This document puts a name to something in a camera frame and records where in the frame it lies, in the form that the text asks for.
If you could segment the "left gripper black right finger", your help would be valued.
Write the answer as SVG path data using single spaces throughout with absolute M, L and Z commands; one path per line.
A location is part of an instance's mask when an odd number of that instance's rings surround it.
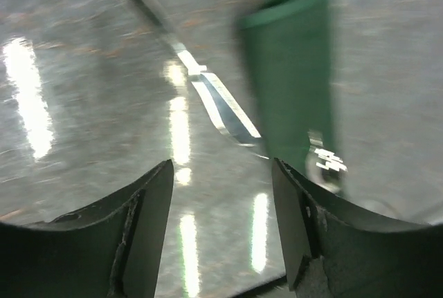
M 442 226 L 371 212 L 272 165 L 287 283 L 299 297 L 441 297 Z

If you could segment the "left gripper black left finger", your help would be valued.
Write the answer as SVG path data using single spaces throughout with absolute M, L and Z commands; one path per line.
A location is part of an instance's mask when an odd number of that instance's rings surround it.
M 51 222 L 1 224 L 2 297 L 153 297 L 174 167 Z

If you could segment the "silver spoon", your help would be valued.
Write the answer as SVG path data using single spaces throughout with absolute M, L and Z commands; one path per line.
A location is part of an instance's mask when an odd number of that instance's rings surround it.
M 348 173 L 342 158 L 327 149 L 323 136 L 317 131 L 308 131 L 309 151 L 305 158 L 305 176 L 323 189 L 352 203 L 390 218 L 399 218 L 399 212 L 386 201 L 369 196 L 351 198 L 344 188 L 343 179 Z

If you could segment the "dark green cloth napkin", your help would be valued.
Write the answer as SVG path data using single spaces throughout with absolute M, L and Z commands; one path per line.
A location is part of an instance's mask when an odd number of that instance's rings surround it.
M 309 133 L 335 151 L 329 0 L 265 0 L 238 21 L 267 153 L 304 174 Z

